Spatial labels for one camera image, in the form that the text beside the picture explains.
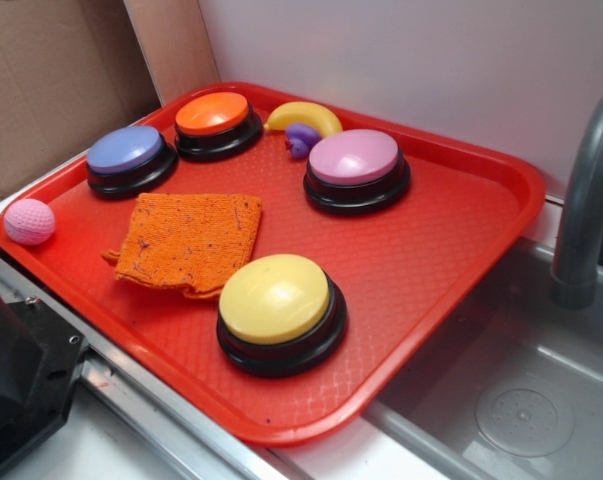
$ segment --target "stainless steel sink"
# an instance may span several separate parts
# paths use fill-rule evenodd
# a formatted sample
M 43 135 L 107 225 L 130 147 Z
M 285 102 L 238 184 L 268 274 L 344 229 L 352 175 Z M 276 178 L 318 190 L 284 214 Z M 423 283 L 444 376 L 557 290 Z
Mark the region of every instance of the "stainless steel sink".
M 551 262 L 521 240 L 366 417 L 451 478 L 603 480 L 603 269 L 575 312 L 549 300 Z

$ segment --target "yellow banana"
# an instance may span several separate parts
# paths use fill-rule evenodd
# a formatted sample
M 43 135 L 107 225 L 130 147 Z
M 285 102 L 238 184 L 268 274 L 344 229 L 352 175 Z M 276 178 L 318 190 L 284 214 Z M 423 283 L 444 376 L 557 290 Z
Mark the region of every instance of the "yellow banana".
M 313 102 L 288 102 L 275 108 L 263 125 L 266 130 L 285 130 L 292 123 L 305 123 L 323 138 L 343 131 L 332 110 Z

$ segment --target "button top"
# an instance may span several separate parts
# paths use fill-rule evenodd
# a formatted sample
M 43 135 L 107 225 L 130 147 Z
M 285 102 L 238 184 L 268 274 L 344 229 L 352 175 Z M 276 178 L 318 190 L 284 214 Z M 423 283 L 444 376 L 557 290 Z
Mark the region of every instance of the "button top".
M 186 135 L 212 135 L 238 125 L 249 111 L 247 99 L 239 93 L 209 93 L 181 107 L 176 124 Z
M 159 131 L 132 126 L 108 133 L 88 150 L 87 162 L 97 173 L 121 173 L 145 163 L 163 148 Z
M 307 333 L 325 314 L 328 280 L 311 260 L 279 254 L 248 263 L 226 283 L 219 312 L 239 339 L 274 345 Z
M 399 147 L 388 134 L 347 130 L 324 138 L 310 151 L 309 165 L 317 178 L 333 185 L 362 185 L 390 173 Z

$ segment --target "textured ball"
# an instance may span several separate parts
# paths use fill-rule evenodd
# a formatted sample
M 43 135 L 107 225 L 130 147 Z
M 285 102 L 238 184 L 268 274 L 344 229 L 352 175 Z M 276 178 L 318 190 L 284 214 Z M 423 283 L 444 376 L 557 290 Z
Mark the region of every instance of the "textured ball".
M 52 209 L 32 198 L 12 203 L 5 212 L 4 224 L 8 237 L 28 246 L 45 242 L 56 227 Z

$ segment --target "red tray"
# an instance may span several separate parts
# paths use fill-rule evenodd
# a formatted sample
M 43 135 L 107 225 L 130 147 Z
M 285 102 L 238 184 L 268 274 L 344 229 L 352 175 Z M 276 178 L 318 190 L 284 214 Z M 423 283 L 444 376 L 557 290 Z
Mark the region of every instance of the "red tray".
M 194 91 L 143 119 L 168 141 L 178 109 L 216 91 L 245 95 L 266 119 L 297 97 L 255 85 Z M 24 248 L 0 246 L 170 387 L 237 437 L 283 446 L 324 435 L 358 414 L 535 218 L 544 202 L 536 170 L 516 158 L 330 107 L 344 129 L 393 136 L 412 167 L 398 204 L 362 217 L 337 217 L 305 200 L 305 162 L 282 132 L 249 151 L 209 164 L 181 161 L 165 193 L 243 193 L 263 200 L 253 259 L 296 253 L 339 285 L 349 311 L 337 352 L 306 373 L 260 379 L 233 368 L 217 344 L 217 306 L 114 280 L 100 257 L 120 248 L 135 199 L 106 201 L 86 184 L 85 157 L 24 196 L 49 204 L 57 230 Z

